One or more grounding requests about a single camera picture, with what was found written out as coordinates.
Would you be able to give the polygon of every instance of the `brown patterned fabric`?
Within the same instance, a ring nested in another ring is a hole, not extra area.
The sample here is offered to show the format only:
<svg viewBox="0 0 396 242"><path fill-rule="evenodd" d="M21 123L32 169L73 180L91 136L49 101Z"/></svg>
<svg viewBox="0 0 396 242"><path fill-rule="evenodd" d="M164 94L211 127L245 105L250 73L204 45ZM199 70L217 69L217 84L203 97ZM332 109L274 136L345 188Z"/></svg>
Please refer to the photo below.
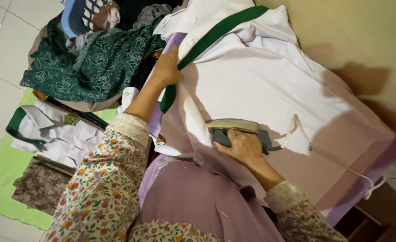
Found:
<svg viewBox="0 0 396 242"><path fill-rule="evenodd" d="M43 156L34 156L22 176L14 181L16 190L11 198L28 205L28 208L53 215L74 173L75 168Z"/></svg>

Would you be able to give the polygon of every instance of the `person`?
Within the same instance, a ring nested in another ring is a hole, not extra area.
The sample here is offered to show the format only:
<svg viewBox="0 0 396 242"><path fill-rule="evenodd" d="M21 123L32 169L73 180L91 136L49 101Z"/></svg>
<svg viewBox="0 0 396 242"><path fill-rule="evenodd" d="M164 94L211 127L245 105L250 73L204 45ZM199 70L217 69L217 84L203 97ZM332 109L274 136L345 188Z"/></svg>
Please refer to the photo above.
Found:
<svg viewBox="0 0 396 242"><path fill-rule="evenodd" d="M233 129L228 131L231 148L216 143L215 149L257 178L277 227L251 187L238 187L188 159L165 158L140 207L148 123L162 90L183 79L177 51L174 46L161 55L147 85L80 162L45 241L347 241L265 161L255 135Z"/></svg>

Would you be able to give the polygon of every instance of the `embroidered emblem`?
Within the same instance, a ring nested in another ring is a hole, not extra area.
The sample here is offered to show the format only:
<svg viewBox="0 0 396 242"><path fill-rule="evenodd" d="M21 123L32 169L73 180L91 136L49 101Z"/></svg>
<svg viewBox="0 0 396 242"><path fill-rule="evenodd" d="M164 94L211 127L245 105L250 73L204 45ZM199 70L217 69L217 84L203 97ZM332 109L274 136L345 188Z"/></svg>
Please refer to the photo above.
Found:
<svg viewBox="0 0 396 242"><path fill-rule="evenodd" d="M158 134L158 138L156 138L156 144L160 146L165 144L165 138L161 134Z"/></svg>
<svg viewBox="0 0 396 242"><path fill-rule="evenodd" d="M80 121L80 118L77 118L72 114L67 114L64 116L65 124L75 126L79 121Z"/></svg>

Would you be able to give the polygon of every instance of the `shirt sleeve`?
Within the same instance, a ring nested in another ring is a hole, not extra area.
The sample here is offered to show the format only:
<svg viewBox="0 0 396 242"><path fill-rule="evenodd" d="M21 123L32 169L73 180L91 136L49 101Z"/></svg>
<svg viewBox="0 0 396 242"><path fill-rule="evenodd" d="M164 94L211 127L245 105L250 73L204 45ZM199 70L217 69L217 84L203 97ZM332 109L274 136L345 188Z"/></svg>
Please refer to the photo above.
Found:
<svg viewBox="0 0 396 242"><path fill-rule="evenodd" d="M278 230L287 242L347 242L308 202L305 194L288 181L270 189L264 201L276 214Z"/></svg>
<svg viewBox="0 0 396 242"><path fill-rule="evenodd" d="M148 126L118 114L100 143L80 162L46 233L48 242L125 241L140 206Z"/></svg>

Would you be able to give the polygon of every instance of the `shirt cuff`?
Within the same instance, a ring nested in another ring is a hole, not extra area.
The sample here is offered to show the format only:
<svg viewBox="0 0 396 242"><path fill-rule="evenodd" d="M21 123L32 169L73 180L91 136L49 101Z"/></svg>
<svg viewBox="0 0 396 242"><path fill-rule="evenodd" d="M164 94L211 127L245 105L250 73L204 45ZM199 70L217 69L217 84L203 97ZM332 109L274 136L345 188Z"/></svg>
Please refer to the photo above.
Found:
<svg viewBox="0 0 396 242"><path fill-rule="evenodd" d="M147 142L149 140L149 126L146 122L134 115L126 113L118 114L113 122L107 126L107 129L118 131L132 140L137 141L144 148L147 147Z"/></svg>
<svg viewBox="0 0 396 242"><path fill-rule="evenodd" d="M283 181L269 191L264 198L264 201L268 204L268 207L275 213L282 213L306 201L304 192L296 185Z"/></svg>

